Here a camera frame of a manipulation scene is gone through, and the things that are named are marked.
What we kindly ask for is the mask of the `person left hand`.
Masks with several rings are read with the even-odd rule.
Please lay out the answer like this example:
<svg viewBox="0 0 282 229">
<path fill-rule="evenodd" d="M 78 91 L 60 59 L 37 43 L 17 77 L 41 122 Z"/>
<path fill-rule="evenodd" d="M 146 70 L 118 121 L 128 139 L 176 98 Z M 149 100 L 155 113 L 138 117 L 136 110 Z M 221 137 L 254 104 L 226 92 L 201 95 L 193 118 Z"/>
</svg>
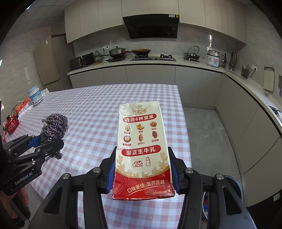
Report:
<svg viewBox="0 0 282 229">
<path fill-rule="evenodd" d="M 13 199 L 17 196 L 24 206 L 29 205 L 29 197 L 26 192 L 26 188 L 23 187 L 17 191 L 17 193 L 8 196 L 3 191 L 1 191 L 1 202 L 6 209 L 7 213 L 12 219 L 16 219 L 18 217 L 17 211 L 14 207 Z"/>
</svg>

